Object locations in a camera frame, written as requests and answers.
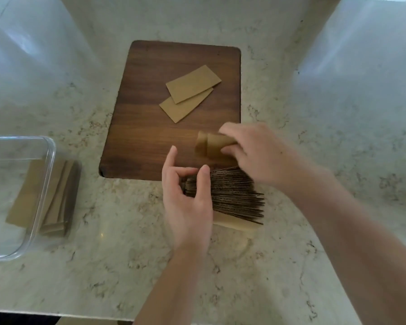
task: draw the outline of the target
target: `cutting board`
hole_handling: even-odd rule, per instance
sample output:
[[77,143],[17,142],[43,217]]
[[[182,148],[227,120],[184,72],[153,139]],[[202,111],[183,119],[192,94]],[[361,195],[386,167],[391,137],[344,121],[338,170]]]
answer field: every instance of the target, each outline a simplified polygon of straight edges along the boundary
[[[166,82],[207,65],[222,80],[188,116],[174,123],[159,107],[170,95]],[[161,180],[165,157],[178,148],[176,166],[216,163],[198,158],[199,130],[217,132],[241,119],[241,52],[238,48],[134,41],[129,49],[99,173],[107,178]]]

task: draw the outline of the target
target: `person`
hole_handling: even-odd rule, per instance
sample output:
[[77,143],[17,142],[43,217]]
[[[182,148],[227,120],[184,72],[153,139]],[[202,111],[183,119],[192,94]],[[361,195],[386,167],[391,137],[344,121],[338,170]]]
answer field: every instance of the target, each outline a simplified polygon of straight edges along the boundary
[[[223,148],[255,182],[282,191],[319,237],[364,325],[406,325],[406,247],[379,223],[327,169],[301,157],[265,124],[226,123],[220,133],[238,145]],[[162,170],[165,218],[173,257],[135,319],[142,324],[190,324],[196,285],[212,232],[209,167],[174,166],[172,146]],[[181,177],[197,173],[195,198]]]

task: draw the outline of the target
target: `hand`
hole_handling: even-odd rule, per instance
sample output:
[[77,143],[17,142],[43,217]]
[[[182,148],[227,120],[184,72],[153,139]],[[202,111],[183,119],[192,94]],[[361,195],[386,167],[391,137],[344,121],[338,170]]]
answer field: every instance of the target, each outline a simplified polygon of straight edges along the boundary
[[288,196],[307,185],[307,178],[317,169],[264,123],[226,123],[219,132],[238,142],[224,147],[222,153],[235,157],[254,181],[274,186]]
[[[162,168],[162,190],[165,218],[173,232],[173,247],[197,248],[206,254],[212,234],[213,210],[210,195],[210,169],[179,168],[174,166],[178,154],[175,146],[165,159]],[[180,188],[180,177],[197,174],[195,198],[185,196]]]

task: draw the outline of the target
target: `stone countertop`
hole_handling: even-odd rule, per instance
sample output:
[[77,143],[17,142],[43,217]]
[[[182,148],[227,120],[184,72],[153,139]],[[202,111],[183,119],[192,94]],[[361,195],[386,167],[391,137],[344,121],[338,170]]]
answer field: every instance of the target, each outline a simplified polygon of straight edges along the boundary
[[[0,81],[0,134],[51,136],[83,171],[69,240],[0,262],[0,311],[133,319],[168,262],[161,183],[98,175],[137,39],[239,47],[242,122],[267,122],[330,167],[406,243],[406,3],[32,1],[0,17],[23,78]],[[265,226],[252,239],[214,227],[195,321],[359,324],[306,219],[258,188]]]

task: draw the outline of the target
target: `person's left hand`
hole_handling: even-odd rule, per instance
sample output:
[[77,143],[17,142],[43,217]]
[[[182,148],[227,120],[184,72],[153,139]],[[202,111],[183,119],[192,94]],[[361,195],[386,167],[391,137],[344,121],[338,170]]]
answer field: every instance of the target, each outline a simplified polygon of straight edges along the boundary
[[[213,210],[210,195],[210,169],[180,168],[174,166],[178,154],[175,146],[165,159],[162,168],[162,190],[165,218],[173,232],[174,250],[181,247],[197,248],[206,254],[212,234]],[[180,188],[180,177],[197,174],[195,198],[185,196]]]

